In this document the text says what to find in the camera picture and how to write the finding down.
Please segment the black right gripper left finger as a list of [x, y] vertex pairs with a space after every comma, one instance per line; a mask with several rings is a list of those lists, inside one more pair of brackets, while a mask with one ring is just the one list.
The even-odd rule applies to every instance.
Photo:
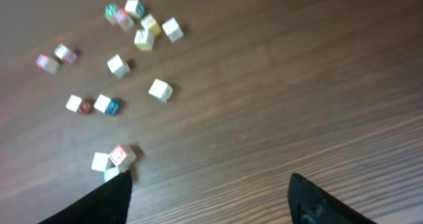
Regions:
[[132, 188], [131, 172], [120, 173], [40, 224], [126, 224]]

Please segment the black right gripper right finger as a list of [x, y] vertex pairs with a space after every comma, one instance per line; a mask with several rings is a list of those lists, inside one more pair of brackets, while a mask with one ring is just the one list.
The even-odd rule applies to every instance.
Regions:
[[287, 199], [293, 224], [376, 224], [298, 173], [290, 176]]

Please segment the green letter B pineapple block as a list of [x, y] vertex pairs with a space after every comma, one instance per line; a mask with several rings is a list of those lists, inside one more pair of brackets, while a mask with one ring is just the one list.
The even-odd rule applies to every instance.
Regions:
[[114, 177], [118, 176], [121, 173], [126, 172], [125, 168], [119, 168], [119, 167], [112, 167], [112, 168], [107, 168], [104, 171], [104, 181], [108, 182], [110, 180], [112, 180]]

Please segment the green letter V block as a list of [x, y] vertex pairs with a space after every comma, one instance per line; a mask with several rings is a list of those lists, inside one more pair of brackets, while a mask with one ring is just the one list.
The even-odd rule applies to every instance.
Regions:
[[93, 157], [91, 169], [94, 171], [104, 172], [108, 168], [108, 164], [108, 154], [96, 152]]

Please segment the red letter U block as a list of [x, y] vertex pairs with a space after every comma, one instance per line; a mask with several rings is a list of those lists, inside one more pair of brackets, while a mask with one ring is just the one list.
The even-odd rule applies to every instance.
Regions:
[[108, 156], [118, 168], [128, 168], [136, 159], [136, 154], [129, 145], [115, 146]]

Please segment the blue letter P yarn block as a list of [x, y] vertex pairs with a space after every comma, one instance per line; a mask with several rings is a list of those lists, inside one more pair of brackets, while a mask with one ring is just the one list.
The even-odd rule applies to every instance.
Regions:
[[114, 116], [120, 109], [120, 103], [117, 100], [112, 100], [111, 98], [100, 94], [95, 100], [94, 108], [104, 114]]

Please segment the yellow letter C block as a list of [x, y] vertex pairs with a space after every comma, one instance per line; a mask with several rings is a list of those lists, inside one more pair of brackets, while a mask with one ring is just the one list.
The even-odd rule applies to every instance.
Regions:
[[89, 99], [84, 99], [72, 94], [65, 107], [78, 114], [90, 114], [93, 110], [93, 102]]

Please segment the letter A soccer block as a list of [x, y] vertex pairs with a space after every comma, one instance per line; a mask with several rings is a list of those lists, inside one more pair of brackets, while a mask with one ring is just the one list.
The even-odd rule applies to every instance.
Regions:
[[167, 102], [173, 93], [173, 88], [168, 83], [155, 79], [148, 93], [162, 102]]

